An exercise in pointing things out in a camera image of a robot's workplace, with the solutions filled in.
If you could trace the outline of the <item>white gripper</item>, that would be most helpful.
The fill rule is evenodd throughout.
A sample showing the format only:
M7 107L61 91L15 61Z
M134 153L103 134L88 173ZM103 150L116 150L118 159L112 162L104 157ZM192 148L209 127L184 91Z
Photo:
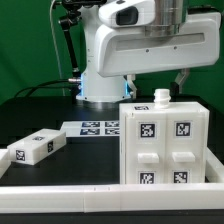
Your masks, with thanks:
M144 27L113 29L102 25L95 36L96 71L103 77L126 75L130 95L135 99L134 74L182 69L172 83L173 93L181 94L189 68L218 60L220 23L217 12L192 14L178 34L166 37L152 37Z

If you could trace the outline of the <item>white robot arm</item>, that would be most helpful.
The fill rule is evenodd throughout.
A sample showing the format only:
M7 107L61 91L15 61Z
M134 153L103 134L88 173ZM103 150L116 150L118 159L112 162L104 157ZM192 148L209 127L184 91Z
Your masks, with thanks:
M86 69L79 99L128 99L129 75L214 64L219 58L221 14L191 8L188 0L108 0L81 8Z

